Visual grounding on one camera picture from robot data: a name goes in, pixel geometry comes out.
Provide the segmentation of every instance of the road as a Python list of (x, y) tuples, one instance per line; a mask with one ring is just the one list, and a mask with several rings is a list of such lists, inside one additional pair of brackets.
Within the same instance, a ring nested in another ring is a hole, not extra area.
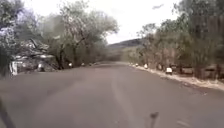
[(0, 81), (16, 128), (223, 128), (224, 93), (122, 64)]

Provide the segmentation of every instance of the sky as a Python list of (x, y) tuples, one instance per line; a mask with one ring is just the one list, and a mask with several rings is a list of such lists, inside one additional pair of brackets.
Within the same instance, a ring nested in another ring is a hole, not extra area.
[[(65, 0), (22, 0), (25, 8), (35, 14), (47, 16), (59, 12), (60, 3)], [(104, 11), (114, 17), (119, 26), (117, 34), (109, 35), (109, 44), (138, 38), (137, 32), (148, 23), (160, 25), (166, 19), (176, 19), (172, 13), (173, 4), (180, 0), (88, 0), (91, 9)]]

